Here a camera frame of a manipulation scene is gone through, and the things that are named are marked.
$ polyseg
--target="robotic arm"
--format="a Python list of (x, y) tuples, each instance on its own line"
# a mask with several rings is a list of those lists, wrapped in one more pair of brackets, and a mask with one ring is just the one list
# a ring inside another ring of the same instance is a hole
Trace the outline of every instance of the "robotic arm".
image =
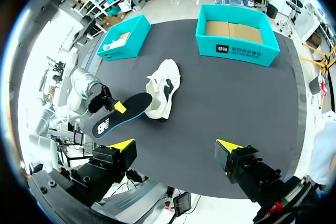
[(72, 91), (69, 94), (67, 105), (57, 110), (53, 105), (46, 105), (33, 134), (29, 135), (32, 158), (43, 163), (47, 170), (58, 169), (56, 143), (47, 137), (50, 127), (55, 128), (58, 124), (67, 123), (73, 119), (89, 118), (102, 107), (111, 112), (124, 113), (126, 111), (121, 102), (112, 97), (109, 88), (85, 69), (76, 69), (70, 76), (70, 80)]

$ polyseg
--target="black mat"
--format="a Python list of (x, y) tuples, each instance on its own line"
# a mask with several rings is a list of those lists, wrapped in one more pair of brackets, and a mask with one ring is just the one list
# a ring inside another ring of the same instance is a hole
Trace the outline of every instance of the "black mat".
[(246, 198), (215, 160), (215, 141), (252, 145), (268, 165), (292, 174), (305, 132), (298, 121), (306, 121), (305, 111), (299, 110), (306, 102), (298, 99), (299, 86), (305, 92), (300, 62), (292, 40), (280, 34), (281, 52), (269, 68), (200, 56), (196, 24), (195, 19), (155, 24), (137, 58), (103, 61), (97, 73), (113, 97), (123, 101), (144, 92), (146, 76), (164, 59), (174, 59), (182, 82), (166, 122), (142, 115), (96, 139), (92, 127), (107, 115), (100, 110), (85, 120), (83, 130), (97, 144), (135, 138), (138, 157), (132, 168), (166, 185), (212, 197)]

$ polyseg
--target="insole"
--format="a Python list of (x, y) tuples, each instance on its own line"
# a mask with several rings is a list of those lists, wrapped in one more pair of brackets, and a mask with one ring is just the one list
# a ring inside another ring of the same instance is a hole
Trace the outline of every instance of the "insole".
[(114, 111), (103, 117), (93, 126), (93, 135), (96, 138), (100, 138), (113, 128), (137, 118), (147, 109), (151, 102), (152, 96), (148, 93), (139, 93), (129, 97), (123, 102), (124, 107), (127, 109), (125, 113), (121, 114), (118, 111)]

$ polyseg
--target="floor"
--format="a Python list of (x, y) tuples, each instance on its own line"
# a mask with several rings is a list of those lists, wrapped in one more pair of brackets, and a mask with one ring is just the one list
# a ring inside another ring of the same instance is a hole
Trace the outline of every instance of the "floor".
[[(151, 24), (177, 19), (198, 18), (200, 6), (205, 3), (214, 3), (214, 0), (151, 0), (140, 11), (128, 13), (126, 18), (144, 14)], [(276, 22), (286, 19), (286, 16), (278, 14), (275, 20), (269, 19), (269, 21), (273, 30), (279, 32)], [(301, 44), (301, 40), (295, 29), (293, 29), (292, 39), (299, 57), (312, 59), (311, 52)], [(313, 97), (309, 92), (308, 86), (309, 82), (318, 73), (318, 68), (306, 61), (301, 61), (301, 65), (307, 91), (307, 121), (305, 142), (295, 173), (298, 177), (307, 174), (314, 139), (317, 133), (315, 120), (316, 117), (321, 114), (321, 110), (319, 110), (321, 98), (318, 98), (316, 95)], [(112, 193), (117, 187), (118, 185), (114, 185), (110, 192)], [(198, 199), (198, 195), (192, 195), (192, 209), (196, 206)], [(258, 204), (252, 203), (248, 199), (221, 199), (202, 196), (199, 199), (196, 210), (191, 215), (183, 215), (177, 218), (174, 223), (188, 224), (209, 221), (211, 223), (252, 223), (252, 219), (259, 208)], [(161, 213), (155, 223), (168, 223), (171, 217), (172, 213), (165, 210)]]

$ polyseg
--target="shoe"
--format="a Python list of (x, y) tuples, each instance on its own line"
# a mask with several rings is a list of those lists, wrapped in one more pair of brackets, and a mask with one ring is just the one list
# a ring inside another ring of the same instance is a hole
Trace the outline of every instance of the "shoe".
[(180, 71), (172, 59), (164, 60), (157, 71), (147, 77), (146, 92), (152, 97), (152, 103), (145, 110), (152, 119), (168, 119), (172, 108), (172, 97), (180, 87)]

